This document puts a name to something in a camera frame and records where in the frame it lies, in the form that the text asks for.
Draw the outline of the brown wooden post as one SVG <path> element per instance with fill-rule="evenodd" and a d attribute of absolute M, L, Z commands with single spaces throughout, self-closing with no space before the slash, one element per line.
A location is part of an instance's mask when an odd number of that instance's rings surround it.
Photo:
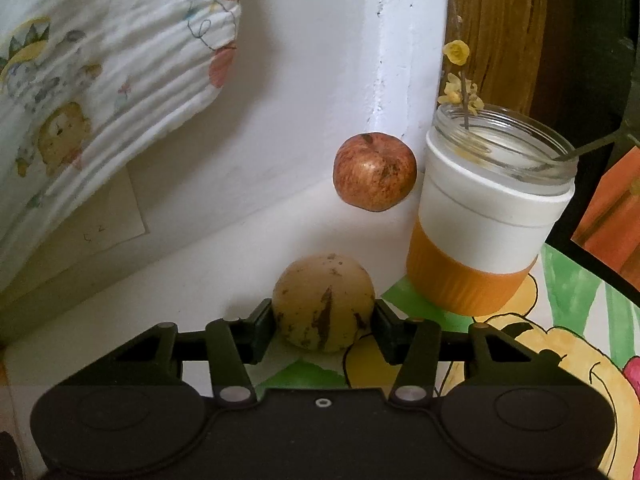
<path fill-rule="evenodd" d="M 457 0 L 466 68 L 489 103 L 545 124 L 558 114 L 570 71 L 575 0 Z"/>

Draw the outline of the white cartoon print hanging cloth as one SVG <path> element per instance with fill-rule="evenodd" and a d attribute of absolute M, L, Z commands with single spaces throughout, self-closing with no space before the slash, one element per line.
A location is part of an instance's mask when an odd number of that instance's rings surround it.
<path fill-rule="evenodd" d="M 241 0 L 1 0 L 1 281 L 214 102 Z"/>

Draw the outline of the white orange glass jar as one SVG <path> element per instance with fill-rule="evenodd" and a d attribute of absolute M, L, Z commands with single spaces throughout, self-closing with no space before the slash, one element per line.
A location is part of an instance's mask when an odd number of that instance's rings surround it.
<path fill-rule="evenodd" d="M 529 276 L 575 192 L 570 142 L 490 106 L 442 104 L 425 137 L 425 172 L 406 274 L 446 311 L 493 314 Z"/>

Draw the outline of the painting of orange dress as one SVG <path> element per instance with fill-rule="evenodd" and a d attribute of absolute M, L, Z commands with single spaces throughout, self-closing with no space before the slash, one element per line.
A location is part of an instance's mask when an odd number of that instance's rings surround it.
<path fill-rule="evenodd" d="M 639 289 L 639 149 L 602 176 L 572 240 Z"/>

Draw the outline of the colourful cartoon table cloth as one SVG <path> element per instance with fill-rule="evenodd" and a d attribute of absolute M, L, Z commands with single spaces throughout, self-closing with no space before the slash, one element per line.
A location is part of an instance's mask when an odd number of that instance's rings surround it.
<path fill-rule="evenodd" d="M 163 321 L 182 330 L 200 330 L 214 318 L 240 318 L 262 298 L 288 264 L 314 252 L 258 257 L 242 254 L 239 262 L 214 263 L 222 248 L 186 258 L 171 257 L 126 278 L 70 309 L 35 333 L 11 344 L 1 364 L 1 433 L 9 434 L 9 452 L 17 452 L 17 478 L 39 478 L 46 468 L 28 430 L 29 412 L 38 396 L 58 380 L 104 356 L 127 339 Z M 498 328 L 525 322 L 532 334 L 522 341 L 534 350 L 558 352 L 561 365 L 608 397 L 616 428 L 602 470 L 610 479 L 639 479 L 639 306 L 613 286 L 578 266 L 557 250 L 544 246 L 537 263 L 515 296 L 497 314 L 468 318 L 433 307 L 401 277 L 404 257 L 353 255 L 373 278 L 378 294 L 404 318 L 428 318 L 444 330 L 466 332 L 474 322 Z M 342 352 L 318 356 L 275 341 L 265 361 L 250 366 L 259 393 L 267 387 L 354 387 L 380 385 L 386 391 L 399 366 L 373 361 L 371 342 L 349 352 L 346 374 Z M 9 455 L 1 451 L 1 457 Z"/>

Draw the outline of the red apple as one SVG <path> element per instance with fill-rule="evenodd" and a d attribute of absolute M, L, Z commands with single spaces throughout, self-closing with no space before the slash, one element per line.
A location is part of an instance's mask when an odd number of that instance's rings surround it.
<path fill-rule="evenodd" d="M 351 136 L 337 150 L 333 185 L 346 204 L 382 212 L 399 204 L 418 176 L 413 151 L 396 136 L 382 132 Z"/>

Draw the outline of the tan speckled round fruit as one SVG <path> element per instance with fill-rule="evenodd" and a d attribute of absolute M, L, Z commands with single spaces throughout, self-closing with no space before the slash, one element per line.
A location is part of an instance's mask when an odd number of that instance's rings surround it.
<path fill-rule="evenodd" d="M 339 352 L 369 327 L 375 291 L 355 259 L 321 254 L 292 262 L 272 291 L 281 335 L 308 351 Z"/>

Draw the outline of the dried yellow flower twigs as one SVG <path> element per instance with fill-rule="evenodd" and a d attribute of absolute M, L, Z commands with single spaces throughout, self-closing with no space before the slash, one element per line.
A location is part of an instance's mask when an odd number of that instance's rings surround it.
<path fill-rule="evenodd" d="M 483 139 L 472 133 L 470 130 L 470 116 L 477 115 L 483 109 L 480 104 L 480 97 L 477 95 L 477 88 L 473 86 L 472 81 L 466 78 L 465 65 L 469 61 L 471 50 L 469 46 L 461 39 L 461 23 L 462 17 L 458 13 L 457 0 L 448 0 L 448 8 L 454 14 L 454 40 L 448 42 L 442 47 L 442 54 L 448 62 L 454 66 L 457 73 L 449 73 L 444 88 L 444 94 L 438 98 L 439 104 L 450 104 L 462 110 L 462 139 L 465 146 L 470 150 L 482 152 L 485 145 Z M 585 155 L 605 145 L 613 144 L 617 141 L 628 140 L 635 146 L 639 146 L 639 135 L 633 132 L 630 125 L 622 125 L 615 132 L 604 136 L 603 138 L 594 140 L 581 148 L 574 148 L 567 153 L 551 158 L 549 155 L 539 156 L 544 163 L 541 168 L 551 167 L 560 162 L 569 162 L 578 159 L 580 155 Z"/>

